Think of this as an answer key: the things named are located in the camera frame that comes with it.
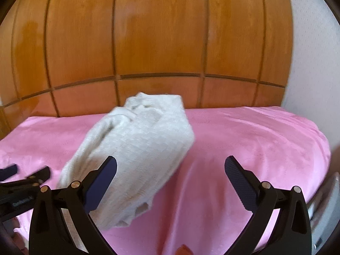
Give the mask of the white knitted sweater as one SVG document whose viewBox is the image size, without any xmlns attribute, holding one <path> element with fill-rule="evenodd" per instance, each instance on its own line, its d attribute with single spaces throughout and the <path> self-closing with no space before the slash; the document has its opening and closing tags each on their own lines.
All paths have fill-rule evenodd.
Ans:
<svg viewBox="0 0 340 255">
<path fill-rule="evenodd" d="M 194 143 L 181 96 L 139 93 L 98 121 L 59 176 L 58 187 L 83 179 L 112 156 L 117 173 L 91 214 L 97 227 L 124 227 L 150 210 Z"/>
</svg>

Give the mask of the wooden headboard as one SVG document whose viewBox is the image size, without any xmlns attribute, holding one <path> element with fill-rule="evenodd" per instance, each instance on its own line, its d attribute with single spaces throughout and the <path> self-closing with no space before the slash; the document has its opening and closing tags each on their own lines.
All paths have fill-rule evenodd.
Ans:
<svg viewBox="0 0 340 255">
<path fill-rule="evenodd" d="M 290 0 L 1 0 L 1 137 L 139 92 L 280 105 L 292 45 Z"/>
</svg>

